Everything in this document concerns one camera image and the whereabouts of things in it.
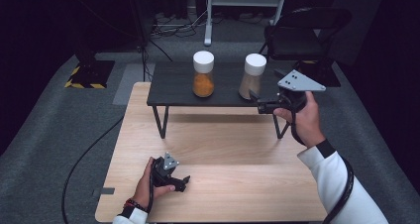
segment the wrist bracelet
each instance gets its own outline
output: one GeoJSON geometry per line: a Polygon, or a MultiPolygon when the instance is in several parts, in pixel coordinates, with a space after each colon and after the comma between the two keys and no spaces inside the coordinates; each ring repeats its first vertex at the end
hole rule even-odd
{"type": "Polygon", "coordinates": [[[133,206],[139,208],[140,210],[147,212],[144,207],[142,207],[137,201],[133,200],[132,198],[127,199],[126,203],[124,204],[124,208],[128,206],[133,206]]]}

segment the white lid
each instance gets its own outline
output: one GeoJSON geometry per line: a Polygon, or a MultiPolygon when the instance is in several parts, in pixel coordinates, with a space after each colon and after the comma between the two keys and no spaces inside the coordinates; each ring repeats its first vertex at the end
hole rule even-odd
{"type": "Polygon", "coordinates": [[[194,69],[199,73],[208,73],[213,69],[214,56],[213,54],[200,51],[194,54],[194,69]]]}
{"type": "Polygon", "coordinates": [[[260,54],[250,54],[245,58],[245,72],[249,75],[258,76],[263,74],[266,58],[260,54]]]}

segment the hand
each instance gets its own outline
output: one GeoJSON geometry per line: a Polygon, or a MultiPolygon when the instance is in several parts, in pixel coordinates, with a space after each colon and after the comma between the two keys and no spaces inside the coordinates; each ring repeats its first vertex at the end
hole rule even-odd
{"type": "MultiPolygon", "coordinates": [[[[306,106],[296,113],[296,132],[309,149],[325,140],[319,125],[318,104],[312,92],[306,91],[306,106]]],[[[284,108],[276,108],[273,114],[291,123],[291,112],[284,108]]]]}
{"type": "MultiPolygon", "coordinates": [[[[137,203],[139,203],[143,208],[145,208],[145,210],[147,210],[149,206],[149,199],[150,199],[149,189],[150,189],[150,179],[151,179],[151,170],[152,170],[153,162],[154,162],[154,159],[150,157],[149,162],[146,165],[145,172],[143,173],[142,178],[140,178],[139,183],[137,184],[137,187],[136,187],[136,192],[132,198],[137,203]]],[[[154,187],[154,200],[172,191],[175,191],[174,185],[154,187]]]]}

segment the black table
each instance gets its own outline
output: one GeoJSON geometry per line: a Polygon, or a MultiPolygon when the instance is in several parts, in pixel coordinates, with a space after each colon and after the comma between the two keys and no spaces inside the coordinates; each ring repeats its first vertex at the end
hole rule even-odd
{"type": "MultiPolygon", "coordinates": [[[[152,106],[157,120],[160,137],[164,138],[169,106],[202,106],[202,107],[256,107],[257,104],[241,97],[239,87],[244,74],[243,62],[215,62],[213,68],[214,92],[209,97],[198,97],[192,91],[194,66],[191,62],[160,62],[157,63],[147,104],[152,106]],[[158,106],[164,106],[163,124],[160,123],[158,106]]],[[[279,79],[274,75],[275,69],[281,69],[278,64],[268,63],[262,74],[261,97],[273,97],[278,92],[279,79]]],[[[278,138],[280,133],[276,116],[272,116],[278,138]]]]}

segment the jar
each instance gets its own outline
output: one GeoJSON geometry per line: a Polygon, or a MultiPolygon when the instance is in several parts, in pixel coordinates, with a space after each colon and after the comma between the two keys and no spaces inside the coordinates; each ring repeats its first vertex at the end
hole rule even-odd
{"type": "Polygon", "coordinates": [[[194,82],[192,91],[199,97],[208,97],[214,91],[213,82],[213,54],[201,51],[194,54],[194,82]]]}
{"type": "Polygon", "coordinates": [[[250,100],[250,90],[256,95],[260,95],[261,78],[265,69],[266,58],[260,54],[250,54],[245,58],[245,70],[242,77],[239,94],[245,99],[250,100]]]}

